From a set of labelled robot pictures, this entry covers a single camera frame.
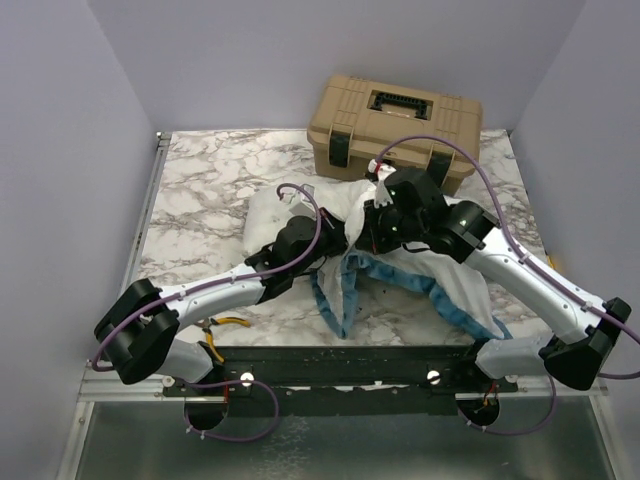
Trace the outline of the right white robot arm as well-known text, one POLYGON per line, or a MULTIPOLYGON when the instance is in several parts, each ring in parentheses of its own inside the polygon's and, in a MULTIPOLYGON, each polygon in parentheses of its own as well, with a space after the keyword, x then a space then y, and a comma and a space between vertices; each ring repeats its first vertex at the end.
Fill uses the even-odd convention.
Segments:
POLYGON ((498 283, 543 320, 551 331, 519 339, 487 340, 459 367, 461 383, 481 391, 494 379, 549 375, 578 391, 589 390, 613 350, 631 308, 605 301, 571 283, 508 240, 501 222, 479 204, 446 197, 429 173, 372 164, 375 186, 364 203, 357 246, 373 254, 420 242, 498 283))

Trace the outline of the white pillowcase blue trim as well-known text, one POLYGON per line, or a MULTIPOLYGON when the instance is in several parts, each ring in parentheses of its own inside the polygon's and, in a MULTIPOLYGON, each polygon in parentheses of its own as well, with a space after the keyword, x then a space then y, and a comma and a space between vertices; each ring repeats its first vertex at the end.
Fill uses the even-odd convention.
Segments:
POLYGON ((310 279, 318 310, 338 337, 347 337, 355 321, 359 273, 423 295, 447 323, 475 339, 512 337, 492 314, 487 282, 480 272, 430 251, 409 253, 399 248, 374 255, 355 248, 356 237, 363 232, 364 202, 375 196, 374 184, 367 180, 308 183, 304 189, 346 227, 347 252, 327 259, 310 279))

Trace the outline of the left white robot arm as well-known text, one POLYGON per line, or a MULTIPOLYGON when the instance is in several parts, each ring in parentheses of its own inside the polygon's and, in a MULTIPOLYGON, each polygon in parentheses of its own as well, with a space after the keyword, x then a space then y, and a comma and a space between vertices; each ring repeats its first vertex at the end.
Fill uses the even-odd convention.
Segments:
POLYGON ((343 222, 322 210, 318 220, 290 218, 273 243, 223 274, 164 287, 137 280, 95 327, 98 355, 111 362, 126 385, 165 374, 210 394, 221 380, 214 356, 203 343, 177 340, 178 332, 219 313, 270 301, 312 264, 346 248, 343 222))

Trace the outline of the white pillow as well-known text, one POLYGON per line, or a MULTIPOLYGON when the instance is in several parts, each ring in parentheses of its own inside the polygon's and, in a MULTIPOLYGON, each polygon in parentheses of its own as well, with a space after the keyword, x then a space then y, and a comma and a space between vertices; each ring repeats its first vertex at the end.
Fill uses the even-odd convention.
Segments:
MULTIPOLYGON (((334 218, 345 225, 347 243, 352 247, 364 226, 364 203, 375 197, 376 185, 368 180, 355 182, 307 182, 302 186, 312 191, 319 207, 324 207, 334 218)), ((243 246, 247 254, 257 253, 263 246, 273 242, 278 232, 294 215, 311 216, 312 206, 295 190, 285 189, 280 200, 275 187, 255 193, 249 200, 245 219, 243 246)))

